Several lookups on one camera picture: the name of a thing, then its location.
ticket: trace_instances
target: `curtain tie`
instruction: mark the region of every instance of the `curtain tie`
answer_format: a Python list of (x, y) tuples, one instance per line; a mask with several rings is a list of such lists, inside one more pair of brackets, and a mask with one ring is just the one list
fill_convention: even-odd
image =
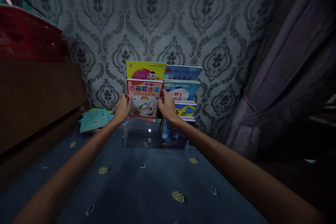
[(247, 102), (247, 104), (251, 107), (251, 109), (253, 109), (253, 111), (259, 116), (260, 119), (263, 118), (262, 114), (259, 112), (259, 110), (253, 106), (253, 104), (249, 101), (249, 99), (247, 98), (247, 96), (244, 94), (244, 99)]

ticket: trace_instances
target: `yellow dot pattern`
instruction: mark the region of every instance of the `yellow dot pattern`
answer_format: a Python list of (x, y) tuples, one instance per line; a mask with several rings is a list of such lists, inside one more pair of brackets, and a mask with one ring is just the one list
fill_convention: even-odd
[(197, 159), (194, 158), (194, 157), (189, 158), (189, 161), (190, 161), (191, 163), (193, 163), (193, 164), (198, 163)]
[(173, 191), (173, 198), (176, 199), (179, 202), (184, 202), (184, 196), (182, 193), (178, 192), (178, 191)]
[(75, 147), (76, 145), (76, 141), (73, 141), (71, 144), (70, 144), (70, 148), (72, 149), (73, 147)]
[(107, 173), (108, 170), (109, 170), (108, 167), (101, 167), (98, 172), (99, 174), (105, 174)]

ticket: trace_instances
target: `wall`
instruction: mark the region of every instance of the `wall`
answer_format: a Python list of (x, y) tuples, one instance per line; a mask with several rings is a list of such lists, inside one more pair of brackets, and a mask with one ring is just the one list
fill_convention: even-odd
[(125, 60), (202, 66), (197, 126), (217, 137), (237, 104), (279, 0), (30, 0), (58, 23), (87, 104), (114, 108)]

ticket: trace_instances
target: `wooden furniture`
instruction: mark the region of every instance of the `wooden furniture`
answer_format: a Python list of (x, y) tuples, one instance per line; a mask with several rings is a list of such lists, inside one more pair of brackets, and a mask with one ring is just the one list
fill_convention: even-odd
[(85, 102), (73, 63), (0, 60), (0, 184), (66, 136)]

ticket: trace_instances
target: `blue book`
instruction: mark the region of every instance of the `blue book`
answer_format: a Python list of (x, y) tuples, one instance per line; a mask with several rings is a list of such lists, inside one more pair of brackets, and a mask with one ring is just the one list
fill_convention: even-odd
[[(108, 118), (109, 121), (111, 121), (111, 119), (112, 119), (113, 117), (114, 117), (114, 115), (112, 115), (112, 114), (110, 114), (110, 115), (107, 116), (107, 118)], [(82, 121), (83, 121), (83, 118), (78, 120), (78, 122), (79, 122), (80, 124), (82, 123)]]
[(167, 65), (163, 79), (197, 81), (202, 70), (198, 66)]
[(193, 101), (175, 102), (178, 116), (193, 116), (197, 109), (197, 104)]
[[(184, 121), (191, 125), (195, 125), (196, 121), (193, 117), (181, 117)], [(181, 134), (170, 122), (166, 119), (162, 120), (161, 126), (161, 146), (185, 148), (188, 145), (188, 139)]]
[(107, 116), (106, 108), (87, 111), (83, 115), (83, 121), (80, 125), (79, 132), (90, 131), (100, 127), (104, 127), (108, 123), (109, 119)]
[(170, 92), (176, 101), (192, 101), (200, 85), (195, 81), (164, 80), (163, 89)]

